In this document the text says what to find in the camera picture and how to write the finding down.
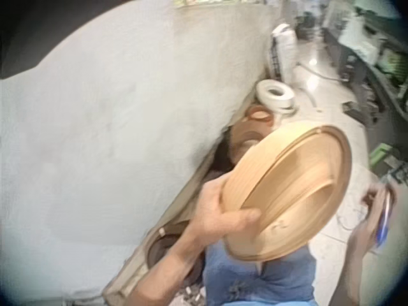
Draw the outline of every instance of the person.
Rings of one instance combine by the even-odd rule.
[[[229,173],[203,186],[196,213],[183,235],[140,280],[126,306],[169,305],[204,250],[203,282],[208,306],[317,305],[312,287],[316,260],[307,245],[288,256],[263,263],[260,273],[255,263],[236,261],[225,253],[221,238],[250,230],[261,217],[255,208],[221,210],[221,190],[228,176]],[[385,196],[386,188],[376,186],[362,199],[368,205],[368,214],[349,238],[344,267],[330,306],[359,305],[363,257],[375,244]]]

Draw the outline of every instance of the white wall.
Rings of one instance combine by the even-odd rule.
[[[3,80],[2,288],[103,289],[251,90],[278,12],[134,1]]]

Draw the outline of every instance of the workshop floor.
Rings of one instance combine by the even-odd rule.
[[[299,61],[313,71],[326,77],[338,78],[335,68],[320,41],[299,42]],[[314,281],[315,297],[320,306],[328,305],[335,290],[346,253],[347,240],[352,229],[364,218],[367,210],[360,205],[360,199],[368,186],[377,182],[368,168],[368,149],[365,128],[354,119],[342,113],[341,104],[356,101],[353,92],[340,82],[325,80],[308,72],[303,67],[295,69],[296,82],[293,89],[299,110],[290,118],[277,120],[277,125],[297,120],[317,120],[339,127],[349,139],[353,155],[351,181],[344,200],[332,220],[310,241],[310,249],[317,259]],[[399,205],[403,216],[408,215],[408,205]],[[361,304],[375,305],[379,296],[394,285],[398,271],[405,264],[402,254],[408,250],[407,226],[403,221],[390,231],[380,251],[370,252],[365,257],[365,269],[361,286]],[[181,297],[171,306],[185,305]]]

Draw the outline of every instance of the hand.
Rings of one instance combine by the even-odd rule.
[[[193,233],[204,248],[229,233],[250,228],[261,217],[256,208],[223,212],[220,206],[221,191],[229,173],[204,184],[197,202],[196,213],[186,231]]]
[[[364,195],[362,202],[367,204],[368,214],[365,220],[357,225],[351,233],[347,248],[347,255],[349,257],[363,259],[364,255],[375,245],[387,192],[391,192],[389,187],[374,186]]]

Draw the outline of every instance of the green object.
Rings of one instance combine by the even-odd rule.
[[[380,143],[371,153],[370,153],[370,169],[373,170],[378,163],[383,161],[390,153],[393,147],[387,145],[386,143]]]

